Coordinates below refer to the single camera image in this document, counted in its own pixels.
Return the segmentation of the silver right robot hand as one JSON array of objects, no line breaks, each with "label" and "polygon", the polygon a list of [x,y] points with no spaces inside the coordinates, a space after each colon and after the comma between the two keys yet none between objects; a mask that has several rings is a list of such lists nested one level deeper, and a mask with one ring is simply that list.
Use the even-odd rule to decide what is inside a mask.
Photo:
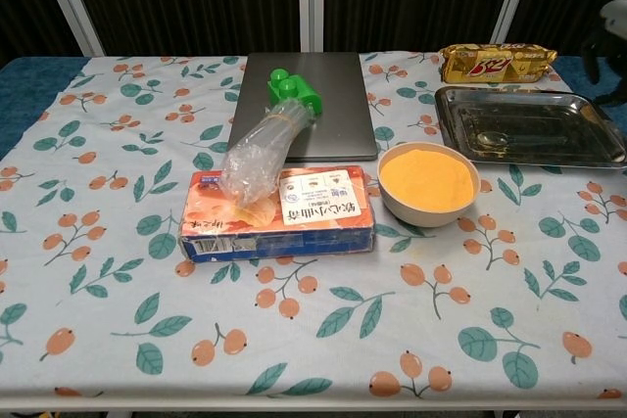
[{"label": "silver right robot hand", "polygon": [[616,88],[596,97],[600,106],[617,107],[626,102],[626,0],[612,0],[600,10],[601,23],[584,41],[581,57],[584,70],[593,84],[601,78],[597,56],[604,53],[605,61],[620,80]]}]

